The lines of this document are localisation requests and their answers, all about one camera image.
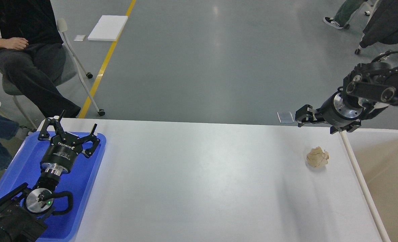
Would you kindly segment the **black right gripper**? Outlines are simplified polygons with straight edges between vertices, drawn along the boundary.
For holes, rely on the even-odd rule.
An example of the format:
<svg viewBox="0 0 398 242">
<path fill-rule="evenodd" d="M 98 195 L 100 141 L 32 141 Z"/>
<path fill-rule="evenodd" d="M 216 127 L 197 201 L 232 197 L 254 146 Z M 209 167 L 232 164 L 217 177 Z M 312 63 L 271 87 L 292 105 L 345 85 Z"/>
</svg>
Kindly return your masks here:
<svg viewBox="0 0 398 242">
<path fill-rule="evenodd" d="M 337 91 L 319 109 L 314 109 L 311 105 L 302 106 L 295 111 L 295 121 L 298 127 L 302 127 L 305 124 L 322 123 L 323 118 L 332 125 L 330 134 L 342 131 L 351 133 L 361 126 L 359 117 L 362 111 L 362 107 L 350 107 L 346 104 L 342 92 Z"/>
</svg>

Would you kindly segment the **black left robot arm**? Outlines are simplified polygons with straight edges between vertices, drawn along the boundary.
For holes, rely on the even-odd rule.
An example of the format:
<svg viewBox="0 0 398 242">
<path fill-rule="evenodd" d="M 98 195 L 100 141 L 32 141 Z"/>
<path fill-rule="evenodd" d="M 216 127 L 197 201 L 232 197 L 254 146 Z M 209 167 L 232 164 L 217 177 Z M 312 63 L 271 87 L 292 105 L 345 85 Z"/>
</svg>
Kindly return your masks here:
<svg viewBox="0 0 398 242">
<path fill-rule="evenodd" d="M 56 192 L 61 176 L 71 172 L 79 154 L 90 158 L 100 139 L 95 134 L 79 137 L 64 131 L 61 120 L 47 118 L 37 139 L 48 141 L 48 148 L 40 161 L 40 176 L 33 188 L 19 185 L 0 198 L 0 242 L 35 242 L 47 230 L 45 220 L 50 216 L 69 213 L 74 206 L 70 191 Z"/>
</svg>

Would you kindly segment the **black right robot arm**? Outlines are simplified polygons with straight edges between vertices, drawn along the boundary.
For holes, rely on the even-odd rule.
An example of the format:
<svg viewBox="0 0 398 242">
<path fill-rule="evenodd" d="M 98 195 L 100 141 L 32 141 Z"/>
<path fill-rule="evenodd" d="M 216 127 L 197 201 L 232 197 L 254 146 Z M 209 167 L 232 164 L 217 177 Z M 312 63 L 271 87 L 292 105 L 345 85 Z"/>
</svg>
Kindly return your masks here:
<svg viewBox="0 0 398 242">
<path fill-rule="evenodd" d="M 376 117 L 388 106 L 398 106 L 398 67 L 382 61 L 393 53 L 386 51 L 370 63 L 356 65 L 320 108 L 305 105 L 297 110 L 298 127 L 325 123 L 331 126 L 331 134 L 351 133 L 362 120 Z"/>
</svg>

